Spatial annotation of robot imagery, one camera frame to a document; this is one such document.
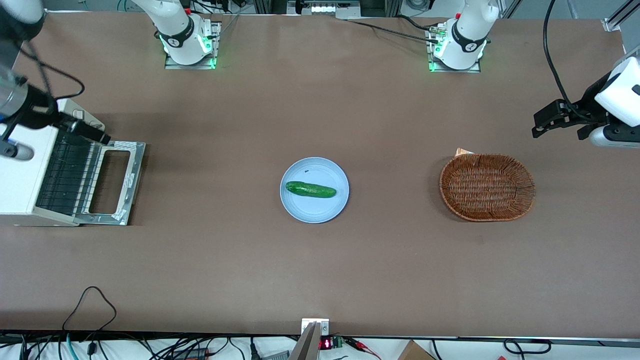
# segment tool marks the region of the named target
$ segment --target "mounting plate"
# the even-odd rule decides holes
[[[318,318],[304,318],[302,319],[302,325],[301,325],[301,329],[300,329],[300,334],[302,334],[303,332],[305,332],[305,329],[307,328],[307,325],[309,325],[309,323],[312,322],[319,322],[320,325],[322,326],[322,336],[326,336],[329,335],[329,319],[318,319]]]
[[[216,68],[216,63],[218,62],[218,47],[220,46],[220,31],[222,28],[222,23],[220,21],[211,21],[209,19],[204,19],[205,22],[208,22],[211,26],[205,27],[206,29],[210,29],[209,31],[205,31],[202,43],[206,47],[211,47],[211,52],[206,54],[202,60],[198,61],[192,65],[180,65],[175,62],[169,54],[166,55],[164,59],[164,68],[165,69],[182,69],[182,70],[211,70]]]
[[[438,38],[437,35],[434,35],[429,30],[425,30],[424,35],[428,39],[435,39],[438,41],[442,40],[441,38]],[[433,56],[433,53],[435,52],[435,48],[438,47],[441,43],[439,44],[434,44],[432,42],[426,42],[426,43],[427,43],[427,59],[429,61],[429,71],[431,72],[469,72],[469,73],[480,72],[480,60],[476,61],[476,63],[473,66],[471,66],[469,69],[465,69],[465,70],[455,70],[444,65],[444,63],[442,63],[440,59]]]

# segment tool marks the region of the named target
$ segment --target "red digital display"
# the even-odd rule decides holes
[[[320,343],[318,344],[318,349],[320,350],[329,350],[333,348],[333,343],[331,336],[323,336],[320,339]]]

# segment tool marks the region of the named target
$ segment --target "robot arm logo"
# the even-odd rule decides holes
[[[180,46],[180,42],[178,40],[174,39],[174,38],[169,38],[169,39],[167,39],[166,42],[172,47]]]

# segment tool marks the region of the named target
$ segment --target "metal grate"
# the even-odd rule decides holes
[[[80,136],[60,131],[36,206],[66,215],[88,209],[102,165],[100,148]]]

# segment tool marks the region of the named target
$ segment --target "black cable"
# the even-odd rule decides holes
[[[96,331],[94,332],[99,332],[101,330],[103,330],[105,328],[105,326],[111,324],[111,322],[113,320],[115,320],[116,316],[118,316],[118,311],[116,310],[116,307],[109,301],[109,299],[107,299],[106,296],[104,296],[104,293],[102,292],[102,290],[100,290],[99,287],[97,286],[89,286],[86,289],[84,289],[84,291],[82,292],[82,295],[80,295],[80,299],[78,300],[78,303],[76,304],[76,307],[74,308],[74,310],[69,314],[69,316],[67,316],[67,319],[65,320],[65,322],[62,323],[62,331],[67,331],[65,329],[65,325],[67,324],[67,322],[69,321],[69,319],[71,319],[71,316],[73,316],[76,311],[78,310],[78,308],[80,307],[80,303],[82,303],[82,299],[84,298],[84,295],[86,294],[87,291],[91,290],[91,289],[96,289],[99,293],[100,296],[102,297],[102,299],[104,300],[104,302],[107,303],[107,305],[109,305],[111,307],[111,309],[113,310],[113,317],[111,317],[111,319],[109,321],[107,321],[106,323],[104,323],[103,326],[100,326]]]
[[[64,335],[64,332],[60,332],[60,335],[58,335],[58,360],[62,360],[62,336]]]
[[[62,70],[58,69],[57,67],[55,67],[55,66],[53,66],[53,65],[49,64],[49,63],[46,63],[46,62],[44,62],[44,61],[41,61],[41,60],[38,58],[38,56],[37,56],[37,55],[31,55],[31,54],[29,54],[29,53],[25,52],[25,50],[23,50],[23,48],[21,48],[21,47],[19,47],[19,46],[18,46],[18,50],[20,51],[20,53],[21,53],[21,54],[23,54],[24,56],[26,56],[26,57],[27,57],[27,58],[29,58],[30,60],[35,61],[35,62],[38,64],[38,67],[41,67],[41,66],[42,66],[42,67],[44,67],[44,68],[47,68],[47,69],[49,69],[49,70],[51,70],[51,71],[53,71],[53,72],[56,72],[56,73],[58,73],[58,74],[60,74],[60,75],[64,76],[65,78],[71,79],[72,81],[74,81],[74,82],[76,82],[78,85],[80,85],[80,90],[78,90],[78,91],[74,92],[73,94],[68,94],[68,95],[62,95],[62,96],[53,97],[53,99],[54,99],[54,100],[60,100],[60,99],[71,99],[72,97],[76,97],[76,96],[78,96],[78,95],[80,95],[80,94],[82,94],[82,93],[84,92],[84,89],[85,89],[84,83],[83,83],[80,79],[78,79],[77,77],[75,77],[75,76],[73,76],[73,75],[69,74],[68,72],[62,71]],[[47,81],[45,82],[45,89],[47,90],[47,92],[48,92],[51,96],[53,96],[53,93],[51,92],[51,86],[47,84],[47,83],[48,83],[48,81],[49,81],[49,79],[47,78]]]
[[[511,350],[507,344],[514,344],[516,346],[516,348],[518,350]],[[520,355],[520,358],[522,360],[525,360],[524,355],[542,355],[542,354],[546,354],[547,352],[551,351],[551,341],[547,340],[546,341],[547,344],[547,348],[545,350],[541,350],[541,351],[524,351],[522,350],[522,347],[520,347],[520,344],[518,344],[517,341],[515,341],[514,339],[505,339],[502,342],[502,346],[504,347],[504,350],[507,350],[508,352],[514,354],[514,355]]]
[[[100,342],[100,338],[98,338],[98,347],[100,348],[100,352],[102,352],[102,356],[104,356],[104,360],[109,360],[109,358],[107,357],[107,353],[105,353],[104,349],[102,348],[102,343]]]
[[[591,122],[591,119],[589,119],[588,117],[584,116],[583,114],[578,112],[578,109],[572,104],[571,101],[569,101],[569,97],[567,96],[564,87],[562,86],[562,82],[560,82],[560,77],[558,76],[558,72],[556,71],[556,67],[554,66],[554,62],[551,60],[551,55],[549,55],[549,47],[547,44],[547,28],[549,25],[549,17],[551,16],[551,10],[553,10],[554,8],[554,4],[556,3],[556,0],[551,0],[551,2],[549,2],[549,8],[547,9],[547,14],[545,15],[545,21],[542,25],[542,48],[545,51],[545,57],[547,58],[547,63],[549,64],[549,68],[551,69],[551,73],[554,75],[554,79],[556,81],[556,85],[558,86],[558,90],[560,90],[560,94],[562,95],[562,98],[564,100],[564,102],[566,103],[566,107],[571,110],[572,112],[574,112],[579,118],[581,118],[582,120],[587,120],[589,122]]]
[[[198,4],[198,5],[200,5],[200,6],[202,6],[202,8],[204,8],[205,10],[207,10],[209,13],[213,13],[210,9],[222,10],[222,11],[224,11],[225,13],[231,13],[229,10],[225,10],[225,9],[223,9],[223,8],[219,8],[219,7],[214,6],[214,5],[207,5],[207,4],[203,4],[203,3],[201,3],[201,2],[200,2],[200,1],[198,1],[198,0],[191,0],[191,1],[192,1],[192,2],[194,2],[194,3],[196,3],[196,4]]]
[[[421,40],[421,41],[426,41],[426,42],[432,42],[434,44],[437,44],[438,41],[435,39],[430,39],[430,38],[423,38],[423,37],[417,37],[415,35],[409,35],[409,34],[405,34],[405,33],[401,33],[400,31],[396,31],[396,30],[389,30],[389,29],[385,29],[385,28],[381,28],[379,26],[376,25],[372,25],[372,24],[367,24],[365,22],[359,22],[359,21],[353,21],[353,20],[346,20],[347,22],[351,22],[353,24],[358,24],[358,25],[364,25],[364,26],[369,26],[370,28],[373,29],[378,29],[378,30],[382,30],[382,31],[386,31],[387,33],[391,33],[391,34],[395,34],[395,35],[399,35],[401,37],[406,37],[406,38],[413,38],[416,40]]]
[[[407,20],[411,25],[415,26],[416,28],[419,28],[420,30],[425,30],[425,31],[428,31],[431,26],[437,26],[438,25],[437,22],[435,24],[431,24],[431,25],[420,25],[417,22],[413,21],[413,19],[410,18],[409,16],[405,16],[405,15],[402,15],[402,14],[396,15],[396,17],[399,17],[400,19]]]
[[[29,59],[35,61],[38,64],[38,71],[40,72],[40,77],[42,78],[42,82],[44,83],[44,88],[47,92],[45,94],[48,102],[47,114],[52,114],[56,109],[56,104],[55,104],[55,99],[53,98],[53,93],[51,92],[51,83],[49,82],[49,77],[47,76],[47,73],[44,70],[44,63],[40,61],[40,57],[38,56],[38,53],[36,52],[36,49],[35,47],[33,47],[31,42],[27,40],[24,43],[29,48],[29,51],[31,51],[31,54],[28,54],[25,50],[23,50],[23,48],[19,44],[14,43],[14,45],[18,47],[18,50],[24,56],[27,56]]]
[[[239,348],[239,347],[237,347],[237,346],[236,346],[236,344],[234,344],[234,342],[233,342],[233,341],[231,341],[231,338],[227,338],[227,339],[229,339],[229,343],[231,344],[231,346],[233,346],[234,348],[238,349],[238,351],[240,351],[240,354],[242,355],[242,360],[246,360],[246,359],[244,358],[244,352],[243,352],[242,350],[240,350],[240,348]]]
[[[438,352],[438,347],[436,345],[436,339],[431,339],[431,343],[433,344],[433,352],[436,353],[436,357],[438,358],[438,360],[442,360],[442,358],[440,357],[440,353]]]
[[[222,345],[222,347],[221,347],[221,348],[219,348],[219,349],[218,349],[218,351],[214,351],[214,352],[213,352],[213,354],[215,355],[215,354],[217,354],[218,352],[221,352],[221,351],[222,351],[222,349],[224,349],[225,347],[227,347],[227,345],[228,345],[228,344],[229,344],[229,338],[227,338],[227,341],[225,342],[225,344],[224,344],[224,345]]]

